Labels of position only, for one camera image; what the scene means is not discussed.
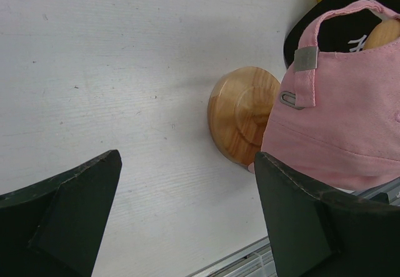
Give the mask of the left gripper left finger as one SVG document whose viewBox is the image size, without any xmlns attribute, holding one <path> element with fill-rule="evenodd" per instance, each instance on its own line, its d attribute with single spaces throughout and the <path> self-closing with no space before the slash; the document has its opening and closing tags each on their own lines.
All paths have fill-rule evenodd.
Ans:
<svg viewBox="0 0 400 277">
<path fill-rule="evenodd" d="M 91 276 L 121 168 L 109 150 L 1 195 L 1 276 Z"/>
</svg>

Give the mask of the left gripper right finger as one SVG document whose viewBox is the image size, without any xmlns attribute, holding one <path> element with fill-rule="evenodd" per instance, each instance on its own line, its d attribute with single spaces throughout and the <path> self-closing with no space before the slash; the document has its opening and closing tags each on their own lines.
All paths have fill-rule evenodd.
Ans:
<svg viewBox="0 0 400 277">
<path fill-rule="evenodd" d="M 399 207 L 301 174 L 267 153 L 254 162 L 278 276 L 398 276 Z"/>
</svg>

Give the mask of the pink baseball cap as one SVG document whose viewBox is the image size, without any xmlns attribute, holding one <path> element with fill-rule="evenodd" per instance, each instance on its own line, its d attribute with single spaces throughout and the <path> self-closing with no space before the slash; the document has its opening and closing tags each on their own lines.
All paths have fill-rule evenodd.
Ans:
<svg viewBox="0 0 400 277">
<path fill-rule="evenodd" d="M 304 30 L 272 107 L 261 151 L 335 188 L 364 190 L 399 177 L 399 41 L 352 53 L 320 50 L 321 24 L 374 0 L 317 17 Z"/>
</svg>

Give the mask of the black baseball cap white logo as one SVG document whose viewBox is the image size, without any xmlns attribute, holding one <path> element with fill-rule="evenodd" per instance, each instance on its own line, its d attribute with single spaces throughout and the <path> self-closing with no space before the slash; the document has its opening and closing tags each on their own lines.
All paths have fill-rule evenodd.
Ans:
<svg viewBox="0 0 400 277">
<path fill-rule="evenodd" d="M 341 9 L 356 1 L 358 0 L 322 0 L 318 2 L 287 35 L 283 48 L 286 66 L 293 63 L 299 38 L 314 19 L 330 10 Z M 399 0 L 375 1 L 397 13 L 399 12 Z M 319 30 L 319 49 L 324 52 L 342 53 L 361 51 L 366 38 L 382 20 L 378 14 L 368 9 L 328 19 L 321 24 Z"/>
</svg>

